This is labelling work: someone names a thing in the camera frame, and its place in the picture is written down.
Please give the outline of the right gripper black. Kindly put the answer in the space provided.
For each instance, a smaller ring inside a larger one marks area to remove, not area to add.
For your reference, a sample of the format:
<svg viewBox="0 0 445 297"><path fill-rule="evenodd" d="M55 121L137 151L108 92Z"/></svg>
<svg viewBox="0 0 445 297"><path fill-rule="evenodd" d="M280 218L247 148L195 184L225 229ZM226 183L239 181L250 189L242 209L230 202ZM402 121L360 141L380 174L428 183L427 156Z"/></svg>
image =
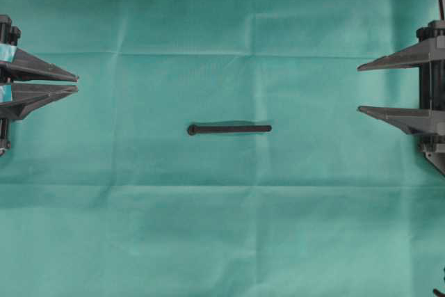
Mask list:
<svg viewBox="0 0 445 297"><path fill-rule="evenodd" d="M417 30L419 42L444 38L444 20L431 21ZM419 68L420 109L359 106L357 110L382 120L409 135L421 135L419 150L444 174L444 44L417 43L389 56L360 65L358 71Z"/></svg>

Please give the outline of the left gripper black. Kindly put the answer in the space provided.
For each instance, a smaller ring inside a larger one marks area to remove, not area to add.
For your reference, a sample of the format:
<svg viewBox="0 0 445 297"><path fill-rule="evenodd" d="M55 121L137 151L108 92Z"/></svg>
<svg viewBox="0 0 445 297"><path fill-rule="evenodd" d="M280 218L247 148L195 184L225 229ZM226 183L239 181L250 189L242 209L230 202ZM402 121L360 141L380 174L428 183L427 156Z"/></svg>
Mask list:
<svg viewBox="0 0 445 297"><path fill-rule="evenodd" d="M10 83L13 81L78 81L78 76L17 49L21 31L1 15L1 156L10 149L10 120L77 93L76 86Z"/></svg>

